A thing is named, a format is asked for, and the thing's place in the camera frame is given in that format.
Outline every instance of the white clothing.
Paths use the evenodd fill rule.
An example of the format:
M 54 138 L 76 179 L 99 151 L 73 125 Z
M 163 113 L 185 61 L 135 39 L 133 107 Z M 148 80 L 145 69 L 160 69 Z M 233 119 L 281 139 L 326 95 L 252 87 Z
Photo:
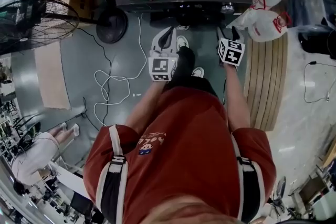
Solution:
M 42 180 L 38 170 L 48 165 L 58 148 L 58 142 L 51 134 L 37 135 L 33 146 L 19 154 L 13 161 L 12 172 L 16 179 L 29 186 Z

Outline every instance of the floor mat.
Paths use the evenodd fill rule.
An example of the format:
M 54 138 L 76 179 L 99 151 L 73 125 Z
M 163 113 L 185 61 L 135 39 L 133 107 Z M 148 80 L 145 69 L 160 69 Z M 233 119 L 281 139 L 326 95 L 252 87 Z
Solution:
M 60 43 L 34 50 L 39 88 L 46 108 L 70 109 L 64 81 Z

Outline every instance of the cartoon print on shirt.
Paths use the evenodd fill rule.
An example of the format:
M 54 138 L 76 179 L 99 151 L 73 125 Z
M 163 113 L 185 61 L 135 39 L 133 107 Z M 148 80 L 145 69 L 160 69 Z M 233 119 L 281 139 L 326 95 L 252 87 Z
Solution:
M 144 144 L 140 149 L 139 149 L 139 155 L 143 154 L 148 154 L 152 151 L 153 146 L 151 144 Z
M 162 145 L 165 136 L 166 133 L 162 132 L 143 135 L 138 141 L 138 145 L 142 145 L 139 148 L 139 155 L 149 154 L 154 147 Z

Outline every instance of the person in white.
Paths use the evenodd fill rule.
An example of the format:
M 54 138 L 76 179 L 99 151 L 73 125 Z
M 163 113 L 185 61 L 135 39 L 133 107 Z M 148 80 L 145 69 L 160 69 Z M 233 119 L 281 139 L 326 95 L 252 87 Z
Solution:
M 59 151 L 59 145 L 72 134 L 79 135 L 78 124 L 67 130 L 67 124 L 64 122 L 49 132 L 36 135 L 33 146 L 27 151 L 17 154 L 13 160 L 12 172 L 16 178 L 14 189 L 17 188 L 20 192 L 22 184 L 32 186 L 42 179 L 51 179 L 51 171 L 45 167 Z

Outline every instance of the person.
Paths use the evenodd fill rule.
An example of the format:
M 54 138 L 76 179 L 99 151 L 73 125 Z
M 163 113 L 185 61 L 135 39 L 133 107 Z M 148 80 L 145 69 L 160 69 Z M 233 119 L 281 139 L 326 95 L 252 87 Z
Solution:
M 45 167 L 58 152 L 59 145 L 72 134 L 79 135 L 78 124 L 67 130 L 67 124 L 64 122 L 49 132 L 36 135 L 32 147 L 14 157 L 12 172 L 15 177 L 14 190 L 18 194 L 24 194 L 25 185 L 32 186 L 42 179 L 54 178 L 51 170 Z
M 261 194 L 253 194 L 259 186 L 252 180 L 244 182 L 251 203 L 259 208 L 271 194 L 270 146 L 265 132 L 250 126 L 236 68 L 224 65 L 226 111 L 204 70 L 194 69 L 193 51 L 182 46 L 178 55 L 172 80 L 153 82 L 123 125 L 102 127 L 88 156 L 86 190 L 111 223 L 241 223 L 235 145 L 240 160 L 261 169 Z

